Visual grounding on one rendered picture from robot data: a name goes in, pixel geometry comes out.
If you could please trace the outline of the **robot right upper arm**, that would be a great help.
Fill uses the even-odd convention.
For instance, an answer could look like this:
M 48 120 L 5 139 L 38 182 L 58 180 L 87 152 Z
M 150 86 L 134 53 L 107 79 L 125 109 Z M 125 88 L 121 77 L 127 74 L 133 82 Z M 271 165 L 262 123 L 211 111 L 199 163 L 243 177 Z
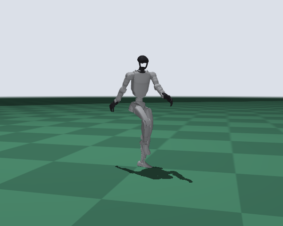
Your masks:
M 126 87 L 128 86 L 130 80 L 132 80 L 134 77 L 134 72 L 128 72 L 126 75 L 125 75 L 125 79 L 124 79 L 124 82 L 123 82 L 123 85 L 122 85 L 122 88 L 120 90 L 121 93 L 125 93 L 126 92 Z

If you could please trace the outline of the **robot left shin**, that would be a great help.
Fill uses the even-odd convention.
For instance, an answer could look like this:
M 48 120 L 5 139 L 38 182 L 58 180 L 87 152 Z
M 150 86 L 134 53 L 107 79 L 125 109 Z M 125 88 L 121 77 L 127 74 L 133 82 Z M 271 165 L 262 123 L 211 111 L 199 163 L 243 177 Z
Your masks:
M 150 145 L 150 137 L 147 141 L 147 145 L 148 145 L 148 148 L 149 148 L 149 145 Z M 142 149 L 142 146 L 141 146 L 141 163 L 144 163 L 145 162 L 145 159 L 146 159 L 146 154 L 144 153 L 143 149 Z

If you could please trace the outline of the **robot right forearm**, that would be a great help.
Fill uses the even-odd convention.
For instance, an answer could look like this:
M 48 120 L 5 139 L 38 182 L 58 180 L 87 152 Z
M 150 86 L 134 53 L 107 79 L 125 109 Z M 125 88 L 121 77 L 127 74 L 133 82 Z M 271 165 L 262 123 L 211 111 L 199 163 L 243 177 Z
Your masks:
M 121 87 L 121 88 L 122 88 L 122 87 Z M 120 90 L 121 90 L 121 88 L 120 88 Z M 118 92 L 118 95 L 117 95 L 116 99 L 114 99 L 114 102 L 115 102 L 115 103 L 121 101 L 121 98 L 122 98 L 122 96 L 123 96 L 123 93 L 121 93 L 120 90 L 119 90 L 119 92 Z

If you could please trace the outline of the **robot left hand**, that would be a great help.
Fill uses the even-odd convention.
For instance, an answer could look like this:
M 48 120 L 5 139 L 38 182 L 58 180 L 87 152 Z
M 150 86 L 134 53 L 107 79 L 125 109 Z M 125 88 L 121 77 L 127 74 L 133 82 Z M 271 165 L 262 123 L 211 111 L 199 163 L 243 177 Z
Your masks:
M 169 95 L 167 95 L 166 93 L 162 93 L 162 95 L 164 95 L 164 99 L 166 99 L 168 102 L 170 102 L 170 106 L 172 106 L 172 104 L 173 104 L 172 98 Z

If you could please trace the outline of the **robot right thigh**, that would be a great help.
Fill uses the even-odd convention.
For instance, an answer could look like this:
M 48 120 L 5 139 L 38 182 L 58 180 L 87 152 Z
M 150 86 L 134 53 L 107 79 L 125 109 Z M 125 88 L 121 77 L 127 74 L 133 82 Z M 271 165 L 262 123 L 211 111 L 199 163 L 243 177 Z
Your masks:
M 146 126 L 151 124 L 150 119 L 147 117 L 143 108 L 138 103 L 131 102 L 128 110 L 136 114 L 141 120 L 145 121 Z

